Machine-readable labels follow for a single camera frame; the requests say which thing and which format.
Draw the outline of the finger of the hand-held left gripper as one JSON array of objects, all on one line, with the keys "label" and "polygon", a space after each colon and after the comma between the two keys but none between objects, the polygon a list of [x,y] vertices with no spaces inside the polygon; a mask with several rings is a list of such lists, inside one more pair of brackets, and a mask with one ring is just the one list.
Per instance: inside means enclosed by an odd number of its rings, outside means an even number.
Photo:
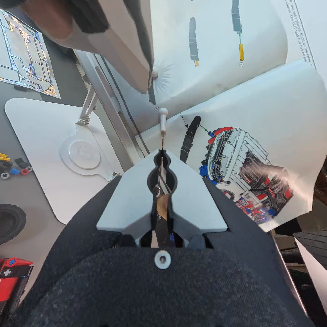
[{"label": "finger of the hand-held left gripper", "polygon": [[80,49],[103,56],[135,90],[148,92],[154,65],[149,0],[123,1],[123,49]]}]

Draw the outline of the printed white task sheet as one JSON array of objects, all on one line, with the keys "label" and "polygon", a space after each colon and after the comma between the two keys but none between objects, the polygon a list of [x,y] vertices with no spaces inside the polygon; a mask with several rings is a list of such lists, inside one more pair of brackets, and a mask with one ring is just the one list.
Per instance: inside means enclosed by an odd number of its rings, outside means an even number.
[{"label": "printed white task sheet", "polygon": [[288,38],[287,62],[303,60],[326,79],[327,21],[325,0],[276,1]]}]

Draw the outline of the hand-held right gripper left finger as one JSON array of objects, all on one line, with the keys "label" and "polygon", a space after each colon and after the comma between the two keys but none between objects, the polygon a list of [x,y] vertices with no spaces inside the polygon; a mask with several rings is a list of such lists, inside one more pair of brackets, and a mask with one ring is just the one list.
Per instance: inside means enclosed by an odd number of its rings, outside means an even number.
[{"label": "hand-held right gripper left finger", "polygon": [[97,225],[97,230],[131,235],[137,246],[141,238],[152,229],[154,186],[150,185],[150,174],[154,172],[157,184],[156,157],[161,158],[157,149],[127,170],[118,182]]}]

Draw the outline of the black rubber toy tire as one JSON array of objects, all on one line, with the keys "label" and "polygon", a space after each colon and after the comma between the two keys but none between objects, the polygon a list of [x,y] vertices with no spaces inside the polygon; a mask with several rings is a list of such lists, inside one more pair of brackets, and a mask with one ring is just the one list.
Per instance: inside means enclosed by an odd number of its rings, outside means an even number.
[{"label": "black rubber toy tire", "polygon": [[27,221],[23,209],[12,204],[0,204],[0,244],[15,238]]}]

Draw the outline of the white metal book stand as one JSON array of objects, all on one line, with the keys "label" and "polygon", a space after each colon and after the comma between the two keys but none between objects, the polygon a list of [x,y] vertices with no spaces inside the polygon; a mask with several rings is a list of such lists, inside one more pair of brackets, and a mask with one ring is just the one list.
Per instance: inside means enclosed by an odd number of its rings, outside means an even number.
[{"label": "white metal book stand", "polygon": [[98,191],[124,174],[123,160],[111,144],[103,123],[92,108],[99,101],[127,162],[142,158],[125,120],[122,97],[100,55],[76,50],[91,87],[82,107],[14,98],[5,113],[60,223],[74,214]]}]

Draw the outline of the toy car instruction booklet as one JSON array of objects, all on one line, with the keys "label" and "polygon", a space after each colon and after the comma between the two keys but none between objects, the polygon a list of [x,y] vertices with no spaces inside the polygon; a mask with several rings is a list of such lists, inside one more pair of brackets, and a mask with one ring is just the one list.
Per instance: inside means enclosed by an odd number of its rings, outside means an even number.
[{"label": "toy car instruction booklet", "polygon": [[165,149],[264,231],[312,209],[326,84],[303,1],[150,1]]}]

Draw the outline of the red toy car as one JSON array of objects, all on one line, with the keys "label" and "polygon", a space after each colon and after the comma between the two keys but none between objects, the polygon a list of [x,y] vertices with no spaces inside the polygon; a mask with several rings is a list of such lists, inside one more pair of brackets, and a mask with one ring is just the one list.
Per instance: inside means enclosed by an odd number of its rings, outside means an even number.
[{"label": "red toy car", "polygon": [[33,262],[11,257],[0,259],[0,315],[17,308],[33,270]]}]

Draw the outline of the grey desk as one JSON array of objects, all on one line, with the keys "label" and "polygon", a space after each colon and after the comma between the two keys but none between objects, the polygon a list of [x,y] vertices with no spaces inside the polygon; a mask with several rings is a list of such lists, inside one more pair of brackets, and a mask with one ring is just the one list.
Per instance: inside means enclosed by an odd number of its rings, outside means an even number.
[{"label": "grey desk", "polygon": [[[60,99],[33,90],[16,90],[1,82],[1,153],[11,159],[26,159],[26,154],[5,114],[5,103],[16,97],[82,107],[87,95],[86,84],[71,49],[60,47],[43,35],[50,54],[54,76],[59,85]],[[1,245],[1,257],[18,257],[32,261],[34,269],[29,284],[33,284],[53,243],[64,229],[48,203],[34,173],[10,177],[1,181],[1,203],[14,204],[24,210],[27,222],[14,239]]]}]

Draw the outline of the person's left hand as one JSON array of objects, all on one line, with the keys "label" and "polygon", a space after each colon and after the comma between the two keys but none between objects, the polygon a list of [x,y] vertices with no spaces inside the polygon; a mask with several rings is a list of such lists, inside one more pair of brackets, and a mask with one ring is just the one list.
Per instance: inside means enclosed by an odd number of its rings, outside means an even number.
[{"label": "person's left hand", "polygon": [[70,8],[65,1],[27,0],[18,7],[49,39],[67,47],[65,43],[75,29]]}]

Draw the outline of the shiny sticker sheet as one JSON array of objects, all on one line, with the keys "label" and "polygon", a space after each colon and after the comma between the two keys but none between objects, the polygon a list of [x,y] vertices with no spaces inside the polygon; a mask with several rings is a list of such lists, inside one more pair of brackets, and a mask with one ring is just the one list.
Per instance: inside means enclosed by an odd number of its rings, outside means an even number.
[{"label": "shiny sticker sheet", "polygon": [[42,33],[2,9],[0,81],[61,98]]}]

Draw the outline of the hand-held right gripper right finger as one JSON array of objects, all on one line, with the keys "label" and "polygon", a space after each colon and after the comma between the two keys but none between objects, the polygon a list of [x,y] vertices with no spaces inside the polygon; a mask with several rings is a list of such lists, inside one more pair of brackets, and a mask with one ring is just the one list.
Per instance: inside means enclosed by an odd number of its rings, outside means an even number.
[{"label": "hand-held right gripper right finger", "polygon": [[202,176],[164,150],[167,186],[171,189],[167,223],[187,247],[195,235],[225,232],[228,227]]}]

